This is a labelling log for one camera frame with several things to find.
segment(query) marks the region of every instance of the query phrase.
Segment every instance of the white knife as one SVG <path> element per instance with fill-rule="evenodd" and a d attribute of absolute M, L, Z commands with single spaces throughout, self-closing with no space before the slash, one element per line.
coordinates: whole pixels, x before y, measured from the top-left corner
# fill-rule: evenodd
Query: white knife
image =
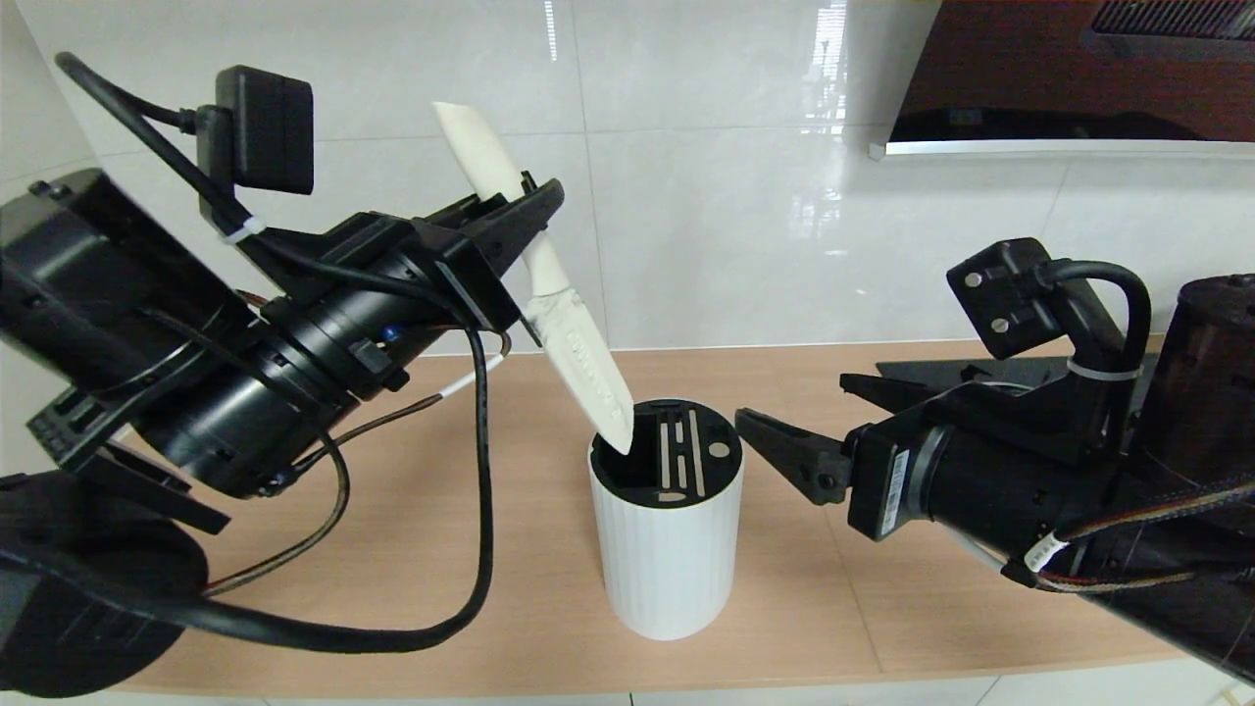
<path fill-rule="evenodd" d="M 523 177 L 497 133 L 469 105 L 433 103 L 441 130 L 479 198 L 523 196 Z M 523 250 L 532 297 L 523 316 L 536 330 L 550 362 L 584 414 L 620 454 L 631 449 L 633 401 L 597 324 L 562 270 L 545 231 Z"/>

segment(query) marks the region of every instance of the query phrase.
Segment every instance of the white knife block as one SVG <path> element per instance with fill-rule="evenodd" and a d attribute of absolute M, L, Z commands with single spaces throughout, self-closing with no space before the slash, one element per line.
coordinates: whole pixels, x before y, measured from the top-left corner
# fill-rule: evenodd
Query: white knife block
<path fill-rule="evenodd" d="M 732 424 L 681 400 L 635 406 L 631 451 L 589 449 L 601 567 L 619 619 L 650 640 L 710 624 L 732 593 L 744 455 Z"/>

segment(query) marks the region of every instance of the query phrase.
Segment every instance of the ribbed white cylinder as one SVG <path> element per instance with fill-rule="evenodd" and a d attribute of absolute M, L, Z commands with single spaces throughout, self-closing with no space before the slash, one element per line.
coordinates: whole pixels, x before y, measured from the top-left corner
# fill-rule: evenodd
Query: ribbed white cylinder
<path fill-rule="evenodd" d="M 643 508 L 609 492 L 589 466 L 601 568 L 619 619 L 650 640 L 710 624 L 732 593 L 744 461 L 719 494 L 686 508 Z"/>

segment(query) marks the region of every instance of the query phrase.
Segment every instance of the wooden countertop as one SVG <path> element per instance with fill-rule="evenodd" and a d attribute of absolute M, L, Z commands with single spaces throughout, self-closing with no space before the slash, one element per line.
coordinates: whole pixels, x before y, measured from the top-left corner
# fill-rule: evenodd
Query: wooden countertop
<path fill-rule="evenodd" d="M 1043 349 L 1064 351 L 1064 347 Z M 984 356 L 975 341 L 621 352 L 636 400 L 685 398 L 729 419 L 754 408 L 841 438 L 885 415 L 837 387 L 877 361 Z M 466 359 L 420 360 L 403 393 L 359 424 L 443 387 Z M 589 493 L 587 421 L 543 356 L 492 374 L 497 561 L 481 617 L 448 643 L 385 656 L 314 655 L 188 632 L 123 688 L 276 697 L 437 697 L 740 688 L 894 681 L 1098 666 L 1180 653 L 1079 598 L 993 574 L 940 528 L 912 523 L 881 544 L 845 507 L 814 508 L 757 455 L 747 477 L 737 577 L 723 614 L 673 643 L 624 627 L 601 586 Z M 472 395 L 345 446 L 353 504 L 321 545 L 227 596 L 282 614 L 420 627 L 456 612 L 474 576 Z M 207 502 L 235 520 L 201 538 L 216 576 L 321 523 L 329 466 L 274 500 Z"/>

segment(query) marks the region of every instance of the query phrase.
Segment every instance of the wall tile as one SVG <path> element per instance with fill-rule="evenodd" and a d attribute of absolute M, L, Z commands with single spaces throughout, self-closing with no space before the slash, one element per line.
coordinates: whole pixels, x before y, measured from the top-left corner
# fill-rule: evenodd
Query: wall tile
<path fill-rule="evenodd" d="M 1185 282 L 1255 271 L 1252 191 L 1249 161 L 1078 158 L 1042 241 L 1055 257 L 1112 260 L 1141 275 L 1155 330 L 1165 330 Z M 1094 288 L 1123 321 L 1119 291 Z"/>
<path fill-rule="evenodd" d="M 587 127 L 892 122 L 936 8 L 576 0 Z"/>
<path fill-rule="evenodd" d="M 0 182 L 90 155 L 18 5 L 0 1 Z"/>
<path fill-rule="evenodd" d="M 213 76 L 236 64 L 307 80 L 320 139 L 438 135 L 430 100 L 474 104 L 503 133 L 584 124 L 569 0 L 20 5 L 45 56 L 73 50 L 158 104 L 208 103 Z M 98 153 L 139 148 L 58 78 Z"/>
<path fill-rule="evenodd" d="M 512 135 L 505 142 L 517 162 L 538 181 L 551 177 L 562 181 L 566 202 L 553 217 L 550 233 L 572 283 L 605 330 L 584 137 Z M 325 232 L 356 211 L 422 216 L 472 191 L 443 138 L 319 142 L 314 161 L 311 196 L 240 189 L 241 201 L 275 226 Z M 102 162 L 132 197 L 228 283 L 267 296 L 276 292 L 243 255 L 221 242 L 218 233 L 201 218 L 196 194 L 157 157 L 120 154 L 104 157 Z M 506 285 L 520 302 L 531 295 L 521 263 L 507 273 Z M 521 326 L 516 326 L 513 337 L 517 350 L 536 349 Z M 429 350 L 462 351 L 464 344 L 461 335 L 446 335 Z"/>
<path fill-rule="evenodd" d="M 1065 162 L 872 162 L 868 134 L 590 134 L 611 345 L 973 336 L 945 270 L 1038 233 Z"/>

